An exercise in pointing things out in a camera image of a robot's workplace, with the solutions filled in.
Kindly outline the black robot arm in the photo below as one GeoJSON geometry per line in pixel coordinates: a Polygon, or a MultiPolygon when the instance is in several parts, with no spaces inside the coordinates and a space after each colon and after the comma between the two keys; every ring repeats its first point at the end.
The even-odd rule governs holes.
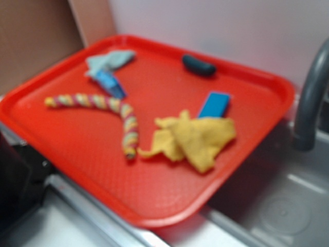
{"type": "Polygon", "coordinates": [[[1,227],[42,204],[53,166],[30,145],[1,135],[1,227]]]}

